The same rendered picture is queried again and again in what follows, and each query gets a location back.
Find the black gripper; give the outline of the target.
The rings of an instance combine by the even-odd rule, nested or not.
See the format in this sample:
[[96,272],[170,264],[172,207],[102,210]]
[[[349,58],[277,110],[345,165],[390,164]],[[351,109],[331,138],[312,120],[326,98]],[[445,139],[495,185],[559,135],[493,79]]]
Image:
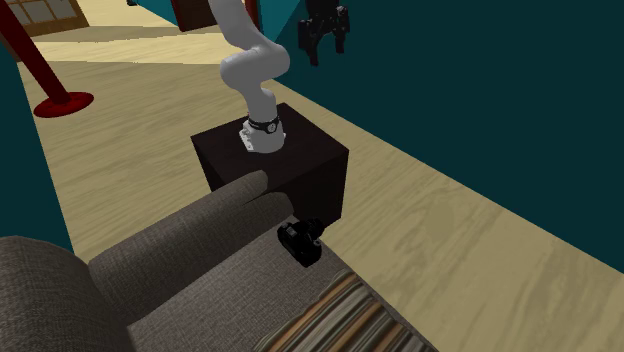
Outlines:
[[308,19],[298,23],[298,45],[309,57],[312,66],[318,66],[317,46],[325,35],[332,32],[335,37],[335,50],[345,52],[346,35],[350,32],[349,10],[340,0],[305,0]]

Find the dark robot stand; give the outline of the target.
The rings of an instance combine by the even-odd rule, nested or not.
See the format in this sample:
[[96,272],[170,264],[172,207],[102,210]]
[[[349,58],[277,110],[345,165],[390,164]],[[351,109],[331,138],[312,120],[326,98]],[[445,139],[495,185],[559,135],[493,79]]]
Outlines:
[[210,189],[262,170],[267,190],[285,193],[297,219],[329,226],[341,218],[349,150],[288,104],[278,104],[277,112],[286,137],[274,153],[247,151],[239,136],[244,118],[191,137]]

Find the dark red wooden cabinet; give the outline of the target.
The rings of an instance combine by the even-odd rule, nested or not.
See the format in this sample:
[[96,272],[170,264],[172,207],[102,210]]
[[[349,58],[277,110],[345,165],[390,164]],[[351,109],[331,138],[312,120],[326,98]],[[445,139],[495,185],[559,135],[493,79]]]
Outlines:
[[182,32],[217,24],[208,0],[171,0],[171,4]]

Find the grey-brown fabric sofa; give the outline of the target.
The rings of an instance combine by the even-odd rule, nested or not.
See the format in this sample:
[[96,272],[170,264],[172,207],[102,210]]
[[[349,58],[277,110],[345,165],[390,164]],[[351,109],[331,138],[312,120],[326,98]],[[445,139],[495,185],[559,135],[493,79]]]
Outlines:
[[277,237],[293,207],[267,184],[252,172],[89,261],[0,238],[0,352],[253,352],[342,270],[433,346],[329,247],[297,262]]

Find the striped cushion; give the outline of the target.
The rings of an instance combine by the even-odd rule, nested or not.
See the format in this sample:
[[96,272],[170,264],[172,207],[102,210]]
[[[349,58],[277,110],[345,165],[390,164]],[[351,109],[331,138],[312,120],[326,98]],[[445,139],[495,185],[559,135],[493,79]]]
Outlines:
[[261,338],[253,352],[438,352],[353,272],[342,270],[301,314]]

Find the wooden framed glass door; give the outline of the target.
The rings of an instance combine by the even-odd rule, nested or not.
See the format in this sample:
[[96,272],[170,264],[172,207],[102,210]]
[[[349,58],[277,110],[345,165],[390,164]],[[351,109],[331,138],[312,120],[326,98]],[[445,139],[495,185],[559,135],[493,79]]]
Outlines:
[[30,37],[87,28],[77,0],[4,0]]

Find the dark red pole with base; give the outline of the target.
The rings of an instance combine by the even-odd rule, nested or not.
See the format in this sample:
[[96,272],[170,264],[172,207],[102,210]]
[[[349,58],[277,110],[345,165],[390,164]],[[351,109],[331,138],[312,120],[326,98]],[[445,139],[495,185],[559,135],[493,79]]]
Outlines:
[[88,92],[68,92],[37,49],[9,5],[0,4],[0,33],[20,57],[48,98],[33,110],[37,117],[67,116],[88,107],[94,96]]

